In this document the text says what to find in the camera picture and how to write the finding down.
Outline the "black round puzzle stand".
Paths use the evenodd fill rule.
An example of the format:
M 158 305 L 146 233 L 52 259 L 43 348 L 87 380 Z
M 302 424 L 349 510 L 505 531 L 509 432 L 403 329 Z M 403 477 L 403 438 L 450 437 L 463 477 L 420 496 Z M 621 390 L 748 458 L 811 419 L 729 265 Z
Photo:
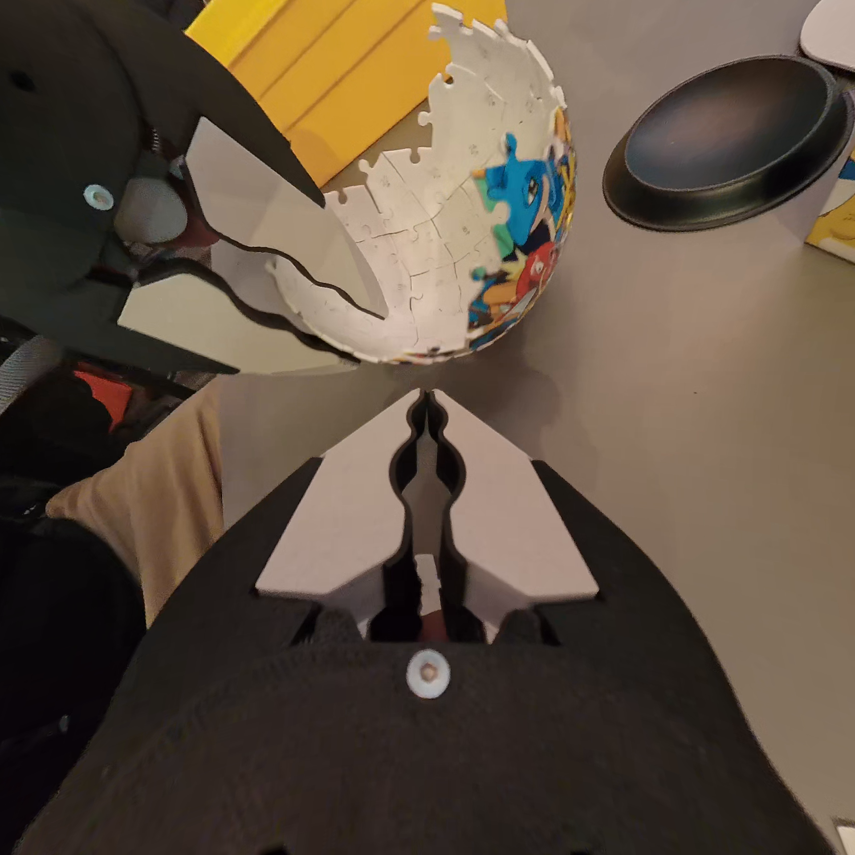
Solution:
M 729 62 L 684 81 L 639 117 L 604 167 L 604 201 L 649 231 L 726 227 L 810 187 L 852 130 L 851 98 L 818 63 Z

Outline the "white puzzle piece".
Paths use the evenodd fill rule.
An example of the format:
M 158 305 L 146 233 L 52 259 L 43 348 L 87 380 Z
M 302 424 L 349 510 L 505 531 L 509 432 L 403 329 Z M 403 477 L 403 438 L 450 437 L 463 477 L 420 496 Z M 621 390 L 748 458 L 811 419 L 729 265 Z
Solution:
M 415 555 L 415 571 L 421 583 L 420 616 L 425 617 L 441 611 L 441 583 L 433 555 Z

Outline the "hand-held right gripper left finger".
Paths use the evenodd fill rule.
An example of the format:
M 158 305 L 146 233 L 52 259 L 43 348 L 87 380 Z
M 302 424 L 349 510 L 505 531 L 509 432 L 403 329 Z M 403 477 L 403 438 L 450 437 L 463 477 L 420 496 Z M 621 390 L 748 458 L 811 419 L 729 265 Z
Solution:
M 407 507 L 393 461 L 417 441 L 412 390 L 329 448 L 287 522 L 256 592 L 348 611 L 366 635 L 385 606 L 383 570 L 403 546 Z

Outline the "yellow plastic bin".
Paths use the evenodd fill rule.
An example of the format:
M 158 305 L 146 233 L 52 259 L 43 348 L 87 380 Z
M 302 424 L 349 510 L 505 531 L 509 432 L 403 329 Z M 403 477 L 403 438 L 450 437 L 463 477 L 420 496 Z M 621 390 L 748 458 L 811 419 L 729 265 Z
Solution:
M 430 1 L 213 1 L 185 33 L 259 103 L 323 187 L 452 61 Z

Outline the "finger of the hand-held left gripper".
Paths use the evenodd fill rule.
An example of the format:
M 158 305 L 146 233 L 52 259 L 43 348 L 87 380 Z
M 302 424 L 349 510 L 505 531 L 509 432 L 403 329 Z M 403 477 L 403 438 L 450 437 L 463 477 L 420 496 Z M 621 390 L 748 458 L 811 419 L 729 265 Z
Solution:
M 291 262 L 315 287 L 339 294 L 364 314 L 388 317 L 375 273 L 336 214 L 206 117 L 199 119 L 185 165 L 213 232 L 246 251 Z
M 358 361 L 334 352 L 287 307 L 270 262 L 239 262 L 223 280 L 189 264 L 134 285 L 117 324 L 241 373 L 326 375 Z

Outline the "partly built puzzle ball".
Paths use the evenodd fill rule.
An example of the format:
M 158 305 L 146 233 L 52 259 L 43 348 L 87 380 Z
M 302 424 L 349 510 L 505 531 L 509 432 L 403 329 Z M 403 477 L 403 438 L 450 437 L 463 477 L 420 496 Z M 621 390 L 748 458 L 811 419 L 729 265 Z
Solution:
M 418 116 L 431 145 L 361 160 L 362 186 L 326 195 L 369 263 L 379 319 L 266 264 L 286 307 L 358 362 L 431 364 L 489 346 L 527 315 L 554 272 L 573 217 L 576 160 L 562 89 L 536 45 L 501 20 L 470 25 L 433 4 L 451 62 Z

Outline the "red floor tape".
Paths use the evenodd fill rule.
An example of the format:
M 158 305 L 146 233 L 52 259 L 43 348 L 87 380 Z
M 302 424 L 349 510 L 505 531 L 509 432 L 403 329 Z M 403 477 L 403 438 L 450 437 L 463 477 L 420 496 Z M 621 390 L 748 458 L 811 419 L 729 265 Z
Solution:
M 123 380 L 101 376 L 84 369 L 74 369 L 73 375 L 90 387 L 92 397 L 101 403 L 110 416 L 110 432 L 115 431 L 125 420 L 134 394 L 132 386 Z

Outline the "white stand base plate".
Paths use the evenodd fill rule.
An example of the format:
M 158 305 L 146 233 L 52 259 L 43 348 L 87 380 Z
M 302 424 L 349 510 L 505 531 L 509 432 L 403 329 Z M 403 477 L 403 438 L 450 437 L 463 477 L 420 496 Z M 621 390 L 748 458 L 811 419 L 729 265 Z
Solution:
M 807 58 L 854 72 L 854 1 L 820 1 L 808 14 L 799 35 Z

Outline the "person's beige trousers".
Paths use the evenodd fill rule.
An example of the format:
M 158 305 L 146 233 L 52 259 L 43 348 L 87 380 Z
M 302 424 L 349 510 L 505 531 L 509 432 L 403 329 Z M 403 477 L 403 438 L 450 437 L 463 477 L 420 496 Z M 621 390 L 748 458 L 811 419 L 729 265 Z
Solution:
M 220 390 L 213 379 L 122 458 L 61 490 L 46 507 L 96 535 L 141 590 L 146 627 L 224 532 Z

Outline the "blue puzzle box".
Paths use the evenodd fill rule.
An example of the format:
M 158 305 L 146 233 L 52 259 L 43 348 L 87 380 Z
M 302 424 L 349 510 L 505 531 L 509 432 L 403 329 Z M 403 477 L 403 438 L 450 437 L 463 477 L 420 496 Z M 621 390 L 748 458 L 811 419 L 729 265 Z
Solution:
M 839 170 L 805 244 L 854 264 L 854 151 Z

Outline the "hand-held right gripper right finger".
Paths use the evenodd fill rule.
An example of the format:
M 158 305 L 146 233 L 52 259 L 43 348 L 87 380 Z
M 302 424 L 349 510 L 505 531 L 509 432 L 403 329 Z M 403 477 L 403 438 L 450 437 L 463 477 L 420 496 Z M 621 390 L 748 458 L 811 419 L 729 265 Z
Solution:
M 488 640 L 513 611 L 599 594 L 535 461 L 441 390 L 431 391 L 437 476 L 450 494 L 440 542 L 447 604 Z

